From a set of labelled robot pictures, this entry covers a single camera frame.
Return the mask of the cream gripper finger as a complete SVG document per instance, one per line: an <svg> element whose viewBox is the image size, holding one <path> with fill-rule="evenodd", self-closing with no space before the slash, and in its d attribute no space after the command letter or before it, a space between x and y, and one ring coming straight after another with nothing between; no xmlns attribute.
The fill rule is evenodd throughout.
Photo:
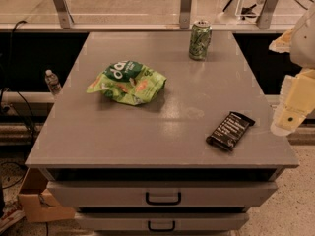
<svg viewBox="0 0 315 236"><path fill-rule="evenodd" d="M292 32L293 29L288 29L280 37L273 40L272 43L269 45L269 49L277 53L289 53L291 47Z"/></svg>
<svg viewBox="0 0 315 236"><path fill-rule="evenodd" d="M276 136L288 136L314 109L315 70L302 69L296 76L286 75L281 87L279 105L273 116L271 132Z"/></svg>

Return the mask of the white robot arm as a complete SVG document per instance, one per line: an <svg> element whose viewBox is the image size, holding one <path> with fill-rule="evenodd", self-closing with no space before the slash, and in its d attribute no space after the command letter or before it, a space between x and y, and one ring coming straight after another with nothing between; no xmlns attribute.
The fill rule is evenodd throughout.
<svg viewBox="0 0 315 236"><path fill-rule="evenodd" d="M315 109L315 5L292 29L273 40L269 49L287 52L290 61L301 67L297 75L284 77L271 124L274 135L287 136Z"/></svg>

